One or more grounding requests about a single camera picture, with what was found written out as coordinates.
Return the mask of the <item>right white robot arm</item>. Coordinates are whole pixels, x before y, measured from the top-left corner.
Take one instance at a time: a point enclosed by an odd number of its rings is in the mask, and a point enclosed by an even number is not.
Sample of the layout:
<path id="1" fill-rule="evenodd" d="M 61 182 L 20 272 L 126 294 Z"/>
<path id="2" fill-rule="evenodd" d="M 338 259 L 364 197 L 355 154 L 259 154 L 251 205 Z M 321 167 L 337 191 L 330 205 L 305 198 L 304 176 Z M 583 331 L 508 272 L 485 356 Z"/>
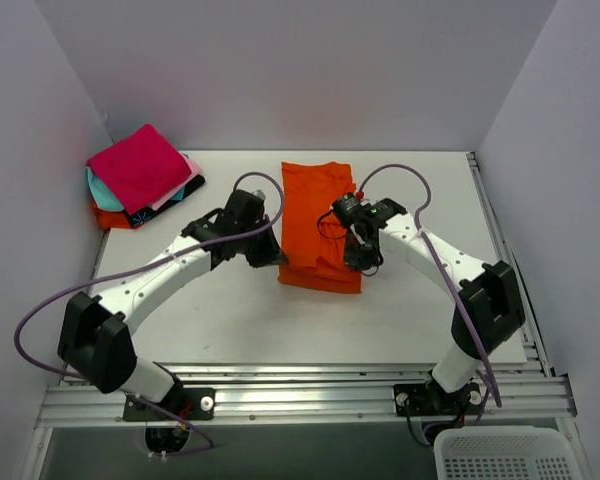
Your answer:
<path id="1" fill-rule="evenodd" d="M 344 264 L 360 273 L 380 268 L 391 254 L 415 268 L 454 302 L 451 347 L 435 365 L 424 400 L 449 411 L 480 365 L 525 324 L 518 279 L 504 261 L 488 264 L 442 240 L 390 199 L 374 204 L 347 193 L 331 212 L 346 231 Z"/>

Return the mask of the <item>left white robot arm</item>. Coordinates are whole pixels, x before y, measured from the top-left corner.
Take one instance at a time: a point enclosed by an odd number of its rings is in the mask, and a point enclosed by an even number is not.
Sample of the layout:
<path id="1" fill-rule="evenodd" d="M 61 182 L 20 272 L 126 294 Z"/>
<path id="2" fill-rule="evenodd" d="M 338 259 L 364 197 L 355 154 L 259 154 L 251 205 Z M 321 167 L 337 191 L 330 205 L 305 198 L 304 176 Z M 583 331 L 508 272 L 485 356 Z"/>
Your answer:
<path id="1" fill-rule="evenodd" d="M 253 268 L 286 263 L 260 191 L 234 190 L 226 205 L 190 222 L 151 265 L 91 297 L 73 295 L 65 309 L 59 357 L 102 393 L 146 399 L 159 419 L 187 402 L 182 383 L 140 358 L 133 336 L 150 314 L 185 287 L 238 255 Z"/>

